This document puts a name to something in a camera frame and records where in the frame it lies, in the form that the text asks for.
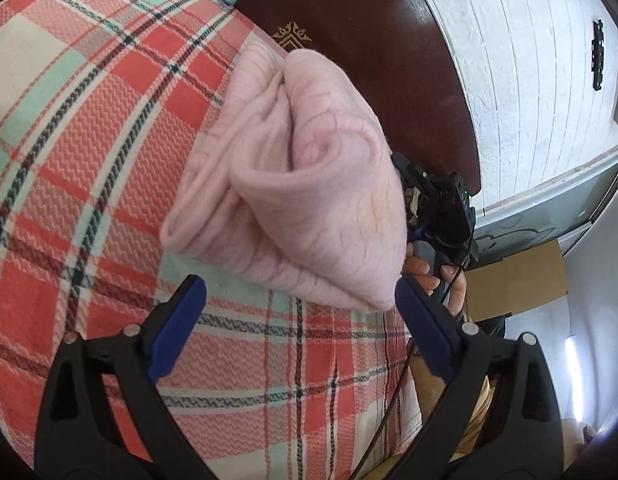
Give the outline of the person's right hand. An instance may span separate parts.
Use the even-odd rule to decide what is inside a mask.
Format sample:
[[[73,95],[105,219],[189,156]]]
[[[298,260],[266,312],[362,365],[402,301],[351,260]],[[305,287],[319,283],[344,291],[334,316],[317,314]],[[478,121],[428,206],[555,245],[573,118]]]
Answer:
[[[455,318],[462,315],[468,283],[466,283],[464,272],[458,266],[453,266],[452,264],[442,266],[440,268],[440,276],[437,278],[431,270],[431,265],[427,261],[420,259],[415,254],[414,245],[408,243],[405,250],[403,272],[412,275],[427,292],[428,296],[433,295],[433,292],[441,283],[445,283],[448,292],[446,301],[448,311]]]

